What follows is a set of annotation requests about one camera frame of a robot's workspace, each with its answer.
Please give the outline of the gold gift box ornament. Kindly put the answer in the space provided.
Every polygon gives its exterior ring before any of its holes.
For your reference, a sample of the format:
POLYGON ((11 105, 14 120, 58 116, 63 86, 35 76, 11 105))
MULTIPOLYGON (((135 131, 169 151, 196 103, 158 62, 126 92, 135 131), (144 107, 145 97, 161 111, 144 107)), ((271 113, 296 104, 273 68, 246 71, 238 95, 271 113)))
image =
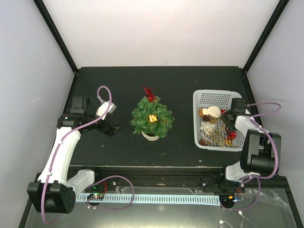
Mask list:
POLYGON ((150 123, 154 123, 154 122, 158 121, 157 116, 155 114, 149 115, 149 119, 148 120, 149 120, 150 123))

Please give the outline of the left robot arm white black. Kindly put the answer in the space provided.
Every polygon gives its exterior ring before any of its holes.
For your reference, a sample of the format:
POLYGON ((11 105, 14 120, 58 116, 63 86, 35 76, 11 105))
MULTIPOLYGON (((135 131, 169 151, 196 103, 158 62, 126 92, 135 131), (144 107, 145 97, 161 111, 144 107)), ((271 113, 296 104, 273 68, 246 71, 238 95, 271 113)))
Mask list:
POLYGON ((67 173, 81 135, 99 130, 112 136, 121 128, 111 119, 115 109, 111 100, 102 101, 96 107, 87 96, 72 98, 70 107, 58 119, 55 142, 46 166, 38 180, 29 183, 27 188, 36 211, 69 214, 85 188, 96 190, 101 186, 102 178, 93 170, 80 170, 70 179, 67 173))

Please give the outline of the small green christmas tree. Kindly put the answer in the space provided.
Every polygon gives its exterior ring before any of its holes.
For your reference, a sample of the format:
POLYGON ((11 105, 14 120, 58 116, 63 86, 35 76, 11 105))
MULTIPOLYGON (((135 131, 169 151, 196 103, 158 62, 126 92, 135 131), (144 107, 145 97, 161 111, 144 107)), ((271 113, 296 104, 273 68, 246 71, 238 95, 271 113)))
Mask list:
POLYGON ((164 138, 172 129, 174 117, 172 111, 160 102, 161 98, 150 102, 143 97, 137 107, 131 112, 130 125, 134 128, 133 134, 146 134, 158 138, 164 138))

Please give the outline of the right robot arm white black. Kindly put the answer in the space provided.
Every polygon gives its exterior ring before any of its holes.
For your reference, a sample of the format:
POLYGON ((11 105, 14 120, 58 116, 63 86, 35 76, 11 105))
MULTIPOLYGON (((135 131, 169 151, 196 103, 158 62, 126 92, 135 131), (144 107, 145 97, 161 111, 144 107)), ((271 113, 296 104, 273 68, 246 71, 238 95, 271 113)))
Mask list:
POLYGON ((225 168, 224 174, 216 179, 216 186, 220 191, 228 191, 233 182, 246 183, 253 178, 270 179, 279 170, 279 155, 281 150, 281 136, 271 133, 255 120, 259 115, 251 116, 242 98, 233 98, 228 111, 221 120, 226 133, 237 131, 245 138, 239 162, 225 168))

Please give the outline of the red star ornament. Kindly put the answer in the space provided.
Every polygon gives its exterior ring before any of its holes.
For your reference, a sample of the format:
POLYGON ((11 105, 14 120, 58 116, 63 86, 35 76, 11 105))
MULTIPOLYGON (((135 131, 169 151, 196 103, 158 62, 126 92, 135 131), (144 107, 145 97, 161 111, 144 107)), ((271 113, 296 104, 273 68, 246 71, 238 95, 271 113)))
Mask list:
POLYGON ((142 87, 146 93, 145 97, 148 99, 148 101, 150 103, 155 104, 155 100, 158 100, 158 98, 153 94, 152 89, 150 87, 149 88, 146 88, 144 86, 142 86, 142 87))

